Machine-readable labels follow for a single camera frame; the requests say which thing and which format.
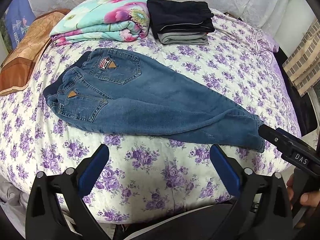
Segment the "jeans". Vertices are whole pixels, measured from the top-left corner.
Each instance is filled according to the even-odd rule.
[[[59,118],[82,130],[264,151],[257,115],[132,51],[86,52],[43,94]]]

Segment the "silver screw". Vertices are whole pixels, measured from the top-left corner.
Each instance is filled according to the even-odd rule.
[[[251,175],[253,173],[253,171],[250,168],[245,168],[244,173],[247,175]]]
[[[42,178],[43,175],[44,175],[44,172],[43,171],[39,171],[37,173],[37,178]]]
[[[66,169],[66,174],[71,175],[75,171],[74,168],[67,168]]]
[[[275,172],[275,177],[276,177],[277,179],[281,179],[281,178],[282,178],[281,173]]]

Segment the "folded gray garment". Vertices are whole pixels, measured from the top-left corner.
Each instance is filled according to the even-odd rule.
[[[158,36],[163,44],[208,44],[208,36],[206,33],[158,33]]]

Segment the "turquoise floral blanket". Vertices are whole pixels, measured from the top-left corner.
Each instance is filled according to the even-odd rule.
[[[58,46],[87,40],[134,41],[148,34],[147,0],[86,0],[51,31]]]

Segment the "white wall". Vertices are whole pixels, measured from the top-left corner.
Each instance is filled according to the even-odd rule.
[[[8,55],[8,51],[4,45],[1,33],[0,33],[0,65],[4,61],[5,57]]]
[[[306,0],[289,0],[281,25],[274,37],[287,56],[300,44],[315,15]]]

